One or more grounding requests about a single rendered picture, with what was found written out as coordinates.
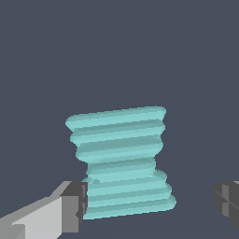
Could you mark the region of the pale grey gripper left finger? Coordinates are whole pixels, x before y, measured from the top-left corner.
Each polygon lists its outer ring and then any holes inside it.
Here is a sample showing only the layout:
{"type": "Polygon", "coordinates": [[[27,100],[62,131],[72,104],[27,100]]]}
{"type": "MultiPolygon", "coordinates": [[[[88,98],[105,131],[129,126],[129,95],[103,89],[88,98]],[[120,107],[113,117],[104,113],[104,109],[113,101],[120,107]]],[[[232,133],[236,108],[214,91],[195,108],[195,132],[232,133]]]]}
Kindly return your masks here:
{"type": "Polygon", "coordinates": [[[64,181],[49,197],[0,218],[0,239],[58,239],[79,232],[87,190],[87,182],[64,181]]]}

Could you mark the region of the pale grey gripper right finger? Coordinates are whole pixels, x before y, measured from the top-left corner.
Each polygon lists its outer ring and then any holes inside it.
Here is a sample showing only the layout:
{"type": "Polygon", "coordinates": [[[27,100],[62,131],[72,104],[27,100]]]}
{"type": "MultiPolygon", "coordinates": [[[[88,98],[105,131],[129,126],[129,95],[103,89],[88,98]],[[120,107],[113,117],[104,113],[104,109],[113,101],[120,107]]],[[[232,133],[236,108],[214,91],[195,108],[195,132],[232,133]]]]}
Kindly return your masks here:
{"type": "Polygon", "coordinates": [[[239,181],[216,182],[214,191],[217,210],[239,229],[239,181]]]}

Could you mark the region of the teal ribbed hourglass object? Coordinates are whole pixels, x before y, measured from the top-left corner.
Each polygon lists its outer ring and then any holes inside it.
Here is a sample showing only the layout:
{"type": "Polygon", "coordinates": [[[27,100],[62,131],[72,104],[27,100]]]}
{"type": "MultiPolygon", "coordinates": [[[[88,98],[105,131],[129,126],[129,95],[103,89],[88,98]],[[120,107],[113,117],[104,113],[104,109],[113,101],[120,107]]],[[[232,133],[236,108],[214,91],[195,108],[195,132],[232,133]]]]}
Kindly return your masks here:
{"type": "Polygon", "coordinates": [[[85,219],[113,218],[176,206],[167,174],[156,168],[162,150],[162,106],[145,106],[69,117],[76,157],[88,164],[85,219]]]}

